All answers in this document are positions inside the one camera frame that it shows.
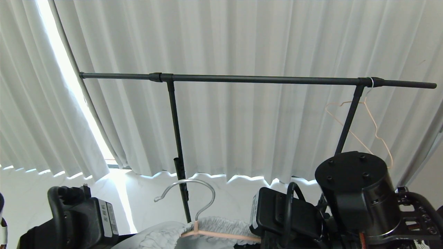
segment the clothes rack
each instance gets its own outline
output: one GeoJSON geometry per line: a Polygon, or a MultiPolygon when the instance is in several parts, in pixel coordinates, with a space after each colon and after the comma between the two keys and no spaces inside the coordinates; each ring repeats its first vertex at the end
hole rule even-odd
{"type": "MultiPolygon", "coordinates": [[[[308,78],[308,77],[270,77],[270,76],[235,76],[235,75],[195,75],[195,74],[100,74],[100,73],[79,73],[80,78],[96,78],[96,79],[131,79],[131,80],[149,80],[154,82],[166,82],[169,92],[169,100],[171,103],[172,121],[174,125],[175,141],[177,145],[178,157],[174,158],[175,170],[178,180],[186,178],[185,166],[183,163],[183,149],[180,139],[179,118],[177,115],[177,104],[175,101],[175,82],[231,82],[231,83],[268,83],[268,84],[303,84],[303,85],[342,85],[355,86],[354,97],[350,104],[348,114],[337,144],[335,154],[341,153],[343,146],[352,124],[355,112],[357,111],[358,102],[365,87],[380,86],[398,86],[412,88],[428,88],[437,87],[435,83],[429,82],[412,82],[398,80],[384,80],[382,78],[308,78]]],[[[189,212],[189,193],[186,183],[180,184],[180,193],[183,201],[183,208],[186,214],[187,222],[191,222],[189,212]]],[[[322,212],[326,211],[326,201],[323,196],[320,197],[318,206],[322,212]]]]}

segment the white curtain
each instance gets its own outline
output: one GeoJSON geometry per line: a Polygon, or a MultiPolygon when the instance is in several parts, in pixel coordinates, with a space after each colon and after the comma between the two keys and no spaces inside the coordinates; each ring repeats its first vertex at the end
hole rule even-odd
{"type": "Polygon", "coordinates": [[[70,92],[36,1],[1,1],[0,164],[99,179],[109,170],[70,92]]]}
{"type": "MultiPolygon", "coordinates": [[[[442,102],[441,1],[55,1],[80,71],[366,77],[436,82],[374,89],[368,99],[391,148],[398,182],[442,102]]],[[[177,156],[165,83],[84,80],[84,91],[122,166],[174,172],[177,156]]],[[[325,112],[354,88],[177,82],[188,176],[313,179],[342,127],[325,112]]],[[[332,107],[344,120],[348,105],[332,107]]],[[[388,163],[360,106],[351,130],[388,163]]],[[[349,135],[344,151],[364,148],[349,135]]]]}

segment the hanger hanging on rack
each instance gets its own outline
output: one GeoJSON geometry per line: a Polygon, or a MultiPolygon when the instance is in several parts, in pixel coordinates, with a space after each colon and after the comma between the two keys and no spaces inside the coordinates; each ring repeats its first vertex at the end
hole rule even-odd
{"type": "Polygon", "coordinates": [[[208,187],[211,192],[212,192],[212,199],[211,201],[206,204],[202,209],[200,209],[197,214],[195,215],[195,221],[194,221],[194,230],[187,232],[187,233],[183,233],[181,237],[187,237],[187,236],[197,236],[197,235],[205,235],[205,236],[211,236],[211,237],[219,237],[219,238],[228,238],[228,239],[236,239],[236,240],[248,240],[248,241],[255,241],[255,242],[261,242],[260,238],[257,237],[250,237],[250,236],[243,236],[243,235],[237,235],[237,234],[230,234],[230,233],[216,233],[216,232],[210,232],[210,231],[204,231],[204,230],[199,230],[198,229],[198,217],[199,215],[206,210],[208,207],[210,207],[212,205],[212,203],[214,203],[215,200],[215,190],[214,188],[207,182],[204,182],[202,180],[198,180],[198,179],[183,179],[183,180],[179,180],[171,185],[169,185],[165,191],[163,192],[163,194],[159,197],[155,197],[154,198],[154,202],[157,202],[161,199],[163,199],[166,194],[168,193],[168,191],[175,185],[179,185],[181,183],[199,183],[202,185],[205,185],[206,187],[208,187]]]}

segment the white marble floor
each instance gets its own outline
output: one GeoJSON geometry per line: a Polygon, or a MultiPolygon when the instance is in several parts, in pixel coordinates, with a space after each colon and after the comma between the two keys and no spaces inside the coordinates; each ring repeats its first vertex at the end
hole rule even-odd
{"type": "MultiPolygon", "coordinates": [[[[214,204],[201,217],[216,215],[249,222],[252,198],[261,187],[286,192],[286,185],[277,179],[268,185],[260,177],[238,176],[228,182],[224,175],[196,174],[193,178],[210,183],[216,191],[214,204]]],[[[145,177],[132,171],[112,169],[109,175],[94,182],[82,176],[67,179],[65,175],[54,177],[51,173],[39,175],[37,171],[1,169],[0,191],[6,202],[4,217],[8,222],[9,245],[15,248],[23,233],[52,218],[47,201],[47,190],[52,186],[79,187],[87,183],[93,197],[112,203],[119,234],[136,233],[166,221],[186,223],[178,186],[172,188],[163,200],[154,202],[154,197],[161,195],[176,180],[175,175],[164,171],[154,177],[145,177]]],[[[316,204],[320,196],[316,182],[297,178],[294,181],[307,201],[316,204]]],[[[211,192],[195,183],[189,183],[188,190],[190,212],[194,217],[210,201],[211,192]]]]}

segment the horizontal metal bar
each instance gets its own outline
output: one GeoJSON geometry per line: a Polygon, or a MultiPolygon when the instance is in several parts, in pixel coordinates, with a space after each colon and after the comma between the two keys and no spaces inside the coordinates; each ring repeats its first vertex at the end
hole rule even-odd
{"type": "MultiPolygon", "coordinates": [[[[151,80],[164,82],[166,77],[175,82],[238,82],[238,83],[272,83],[272,84],[305,84],[305,85],[342,85],[342,86],[367,86],[371,87],[371,81],[362,78],[310,78],[310,77],[274,77],[274,76],[238,76],[238,75],[195,75],[195,74],[96,74],[80,73],[81,78],[101,79],[133,79],[151,80]]],[[[436,88],[437,84],[429,82],[412,82],[384,80],[376,78],[375,86],[399,86],[413,88],[436,88]]]]}

